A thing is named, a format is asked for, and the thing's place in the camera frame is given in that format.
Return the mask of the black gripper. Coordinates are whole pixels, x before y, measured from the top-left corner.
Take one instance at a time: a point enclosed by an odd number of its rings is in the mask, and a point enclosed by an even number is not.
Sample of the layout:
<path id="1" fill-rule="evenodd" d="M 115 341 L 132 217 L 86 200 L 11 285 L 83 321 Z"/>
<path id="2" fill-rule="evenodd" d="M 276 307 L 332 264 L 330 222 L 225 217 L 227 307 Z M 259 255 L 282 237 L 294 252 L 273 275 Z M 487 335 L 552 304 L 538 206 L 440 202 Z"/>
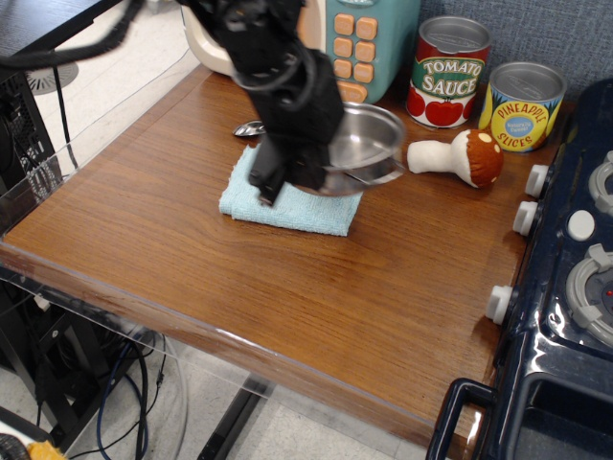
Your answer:
<path id="1" fill-rule="evenodd" d="M 247 55 L 246 92 L 266 129 L 248 174 L 259 201 L 273 206 L 285 182 L 323 192 L 328 145 L 344 116 L 329 57 L 304 45 L 258 45 Z"/>

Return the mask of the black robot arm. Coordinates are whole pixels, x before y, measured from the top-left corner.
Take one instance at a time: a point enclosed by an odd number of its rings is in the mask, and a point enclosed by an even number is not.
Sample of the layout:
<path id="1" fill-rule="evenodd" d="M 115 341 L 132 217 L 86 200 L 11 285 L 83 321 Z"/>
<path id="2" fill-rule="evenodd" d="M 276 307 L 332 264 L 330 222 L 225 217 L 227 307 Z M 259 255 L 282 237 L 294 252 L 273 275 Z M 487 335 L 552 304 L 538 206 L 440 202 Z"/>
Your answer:
<path id="1" fill-rule="evenodd" d="M 320 191 L 329 144 L 345 110 L 329 57 L 299 38 L 301 1 L 188 1 L 229 55 L 234 82 L 250 98 L 265 133 L 248 174 L 271 206 L 284 184 Z"/>

